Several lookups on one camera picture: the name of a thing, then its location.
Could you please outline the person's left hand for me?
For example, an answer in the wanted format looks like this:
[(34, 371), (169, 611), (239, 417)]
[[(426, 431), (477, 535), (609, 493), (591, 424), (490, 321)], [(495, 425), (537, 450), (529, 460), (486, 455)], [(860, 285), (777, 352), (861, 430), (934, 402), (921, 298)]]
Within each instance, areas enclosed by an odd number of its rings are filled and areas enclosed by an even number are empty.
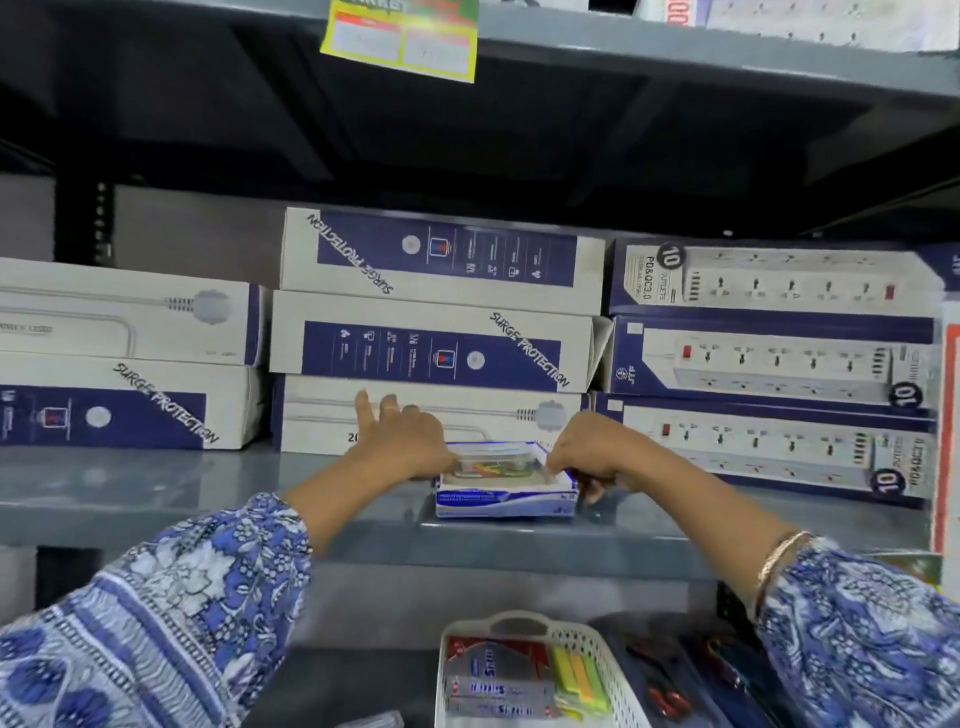
[(416, 421), (404, 421), (395, 394), (387, 394), (375, 406), (376, 427), (367, 437), (358, 437), (349, 453), (378, 467), (393, 483), (431, 480), (451, 473), (455, 456), (445, 440), (445, 431), (435, 416), (423, 411)]

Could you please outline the small blue white carton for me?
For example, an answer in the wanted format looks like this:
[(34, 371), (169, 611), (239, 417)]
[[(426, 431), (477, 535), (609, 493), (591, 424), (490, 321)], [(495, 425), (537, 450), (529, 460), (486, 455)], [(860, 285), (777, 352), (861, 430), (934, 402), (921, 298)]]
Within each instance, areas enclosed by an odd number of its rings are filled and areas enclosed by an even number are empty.
[(546, 469), (532, 478), (455, 478), (452, 472), (440, 475), (434, 489), (436, 517), (441, 520), (562, 519), (572, 517), (580, 492), (570, 475)]

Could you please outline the person's left forearm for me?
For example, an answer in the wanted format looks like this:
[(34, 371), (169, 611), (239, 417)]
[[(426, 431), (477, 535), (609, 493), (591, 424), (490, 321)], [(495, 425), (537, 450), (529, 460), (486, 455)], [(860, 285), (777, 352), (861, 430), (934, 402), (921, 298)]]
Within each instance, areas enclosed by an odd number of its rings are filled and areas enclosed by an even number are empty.
[(286, 657), (312, 556), (270, 491), (138, 544), (0, 627), (0, 728), (239, 728)]

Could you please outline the white box with plug print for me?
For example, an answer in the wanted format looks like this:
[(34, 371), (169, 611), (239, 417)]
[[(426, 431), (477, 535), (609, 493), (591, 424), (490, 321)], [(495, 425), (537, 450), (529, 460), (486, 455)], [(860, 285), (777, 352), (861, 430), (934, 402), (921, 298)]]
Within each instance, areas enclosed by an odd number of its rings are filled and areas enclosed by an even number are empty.
[(591, 407), (588, 394), (518, 391), (278, 374), (270, 434), (285, 454), (343, 455), (358, 442), (355, 398), (365, 391), (378, 414), (390, 394), (442, 424), (450, 442), (540, 443), (551, 449), (570, 419)]
[(0, 352), (255, 367), (272, 290), (0, 257)]

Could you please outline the white box with blue panel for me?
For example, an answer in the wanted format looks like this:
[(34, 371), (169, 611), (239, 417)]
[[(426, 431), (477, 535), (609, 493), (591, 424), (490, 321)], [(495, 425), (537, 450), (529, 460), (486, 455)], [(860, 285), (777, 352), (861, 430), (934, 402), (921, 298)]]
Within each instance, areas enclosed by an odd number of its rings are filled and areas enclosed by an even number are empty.
[(280, 290), (597, 316), (607, 242), (562, 228), (288, 207)]
[(270, 371), (585, 394), (614, 325), (574, 316), (278, 290)]
[(0, 351), (0, 447), (239, 451), (268, 400), (256, 368)]

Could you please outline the clear case of coloured clips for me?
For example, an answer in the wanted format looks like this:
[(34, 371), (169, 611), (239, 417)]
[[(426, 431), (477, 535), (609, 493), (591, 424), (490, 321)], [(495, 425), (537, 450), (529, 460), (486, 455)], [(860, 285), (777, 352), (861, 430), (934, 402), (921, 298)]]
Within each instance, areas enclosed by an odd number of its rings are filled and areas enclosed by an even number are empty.
[(524, 480), (543, 470), (546, 450), (538, 443), (450, 443), (452, 477), (460, 480)]

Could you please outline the white plastic basket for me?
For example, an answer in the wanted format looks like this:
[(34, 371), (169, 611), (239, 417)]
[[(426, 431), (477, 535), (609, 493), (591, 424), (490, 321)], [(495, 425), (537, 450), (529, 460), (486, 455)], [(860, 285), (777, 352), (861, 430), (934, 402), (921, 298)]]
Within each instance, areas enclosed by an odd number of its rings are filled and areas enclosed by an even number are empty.
[[(578, 721), (558, 711), (558, 717), (554, 719), (518, 720), (468, 718), (448, 713), (443, 704), (441, 662), (446, 656), (448, 639), (454, 635), (530, 640), (544, 643), (547, 648), (556, 645), (589, 656), (606, 690), (612, 717), (588, 717)], [(438, 652), (435, 703), (435, 728), (652, 728), (614, 652), (593, 627), (522, 610), (496, 613), (482, 619), (458, 620), (443, 629)]]

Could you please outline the blue power strip box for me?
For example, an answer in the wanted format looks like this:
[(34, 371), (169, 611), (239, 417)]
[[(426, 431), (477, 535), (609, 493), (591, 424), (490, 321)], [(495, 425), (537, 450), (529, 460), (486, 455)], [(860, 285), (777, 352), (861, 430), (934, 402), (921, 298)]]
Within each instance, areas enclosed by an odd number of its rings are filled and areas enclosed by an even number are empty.
[(603, 367), (605, 393), (638, 398), (931, 418), (941, 394), (930, 325), (824, 314), (619, 314)]
[(618, 239), (611, 314), (764, 311), (934, 317), (960, 295), (960, 244), (823, 247), (678, 237)]
[(928, 419), (599, 392), (590, 402), (730, 484), (915, 509), (934, 496)]

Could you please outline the green yellow sticky flags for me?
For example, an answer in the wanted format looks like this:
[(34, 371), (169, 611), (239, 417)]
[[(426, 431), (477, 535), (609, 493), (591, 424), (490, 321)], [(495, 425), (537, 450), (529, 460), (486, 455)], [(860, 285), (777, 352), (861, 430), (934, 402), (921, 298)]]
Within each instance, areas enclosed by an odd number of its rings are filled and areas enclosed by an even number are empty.
[(553, 672), (554, 702), (561, 714), (578, 722), (613, 716), (593, 658), (556, 644), (550, 645), (547, 653)]

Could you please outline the gold bangle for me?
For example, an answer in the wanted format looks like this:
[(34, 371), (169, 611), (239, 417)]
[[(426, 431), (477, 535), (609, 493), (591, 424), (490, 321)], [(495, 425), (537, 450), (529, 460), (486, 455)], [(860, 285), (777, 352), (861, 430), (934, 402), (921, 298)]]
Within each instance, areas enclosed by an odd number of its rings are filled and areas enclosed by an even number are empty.
[(807, 530), (800, 530), (794, 533), (784, 535), (766, 556), (755, 580), (754, 594), (750, 605), (750, 620), (757, 624), (761, 619), (763, 604), (766, 592), (774, 580), (776, 574), (783, 567), (787, 556), (796, 553), (813, 538), (813, 534)]

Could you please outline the red staple packet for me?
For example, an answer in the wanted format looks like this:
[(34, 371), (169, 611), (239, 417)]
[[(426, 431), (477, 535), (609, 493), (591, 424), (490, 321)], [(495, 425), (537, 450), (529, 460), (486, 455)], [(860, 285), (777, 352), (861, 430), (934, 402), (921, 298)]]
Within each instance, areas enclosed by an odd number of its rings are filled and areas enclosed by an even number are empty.
[(523, 638), (451, 636), (441, 660), (442, 704), (469, 719), (554, 720), (548, 647)]

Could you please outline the grey metal shelf rack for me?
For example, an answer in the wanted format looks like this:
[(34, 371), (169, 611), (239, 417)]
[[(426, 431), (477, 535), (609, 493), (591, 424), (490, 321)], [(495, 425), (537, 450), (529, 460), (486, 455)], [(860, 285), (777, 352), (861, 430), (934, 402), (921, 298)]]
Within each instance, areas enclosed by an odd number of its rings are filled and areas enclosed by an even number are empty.
[[(319, 51), (331, 0), (0, 0), (0, 252), (276, 277), (280, 203), (687, 237), (960, 237), (960, 50), (486, 5), (474, 84)], [(285, 488), (322, 458), (0, 454), (0, 545), (119, 552)], [(445, 623), (531, 606), (531, 573), (701, 601), (701, 554), (643, 499), (573, 525), (424, 522), (400, 490), (329, 558), (377, 564), (346, 607)]]

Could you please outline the yellow price tag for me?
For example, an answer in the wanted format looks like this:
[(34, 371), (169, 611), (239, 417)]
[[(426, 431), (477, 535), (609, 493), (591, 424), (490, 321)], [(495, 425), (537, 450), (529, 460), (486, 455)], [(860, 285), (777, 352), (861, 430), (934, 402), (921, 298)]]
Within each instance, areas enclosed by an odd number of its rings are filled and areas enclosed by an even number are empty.
[(319, 52), (471, 84), (479, 0), (330, 0)]

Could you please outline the white power strip box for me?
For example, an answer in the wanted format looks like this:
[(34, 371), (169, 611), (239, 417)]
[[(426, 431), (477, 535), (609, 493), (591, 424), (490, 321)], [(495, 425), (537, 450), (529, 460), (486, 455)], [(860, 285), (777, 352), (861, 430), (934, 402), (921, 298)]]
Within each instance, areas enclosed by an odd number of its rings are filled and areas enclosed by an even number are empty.
[(960, 50), (960, 0), (636, 0), (641, 20), (892, 53)]

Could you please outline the red handled scissors pack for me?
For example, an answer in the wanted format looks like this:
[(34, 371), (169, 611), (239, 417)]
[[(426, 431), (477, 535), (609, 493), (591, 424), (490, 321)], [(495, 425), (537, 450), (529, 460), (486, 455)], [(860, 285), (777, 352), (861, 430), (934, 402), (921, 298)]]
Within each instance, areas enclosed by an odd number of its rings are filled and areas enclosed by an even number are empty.
[(630, 685), (652, 728), (767, 728), (703, 674), (679, 636), (620, 629)]

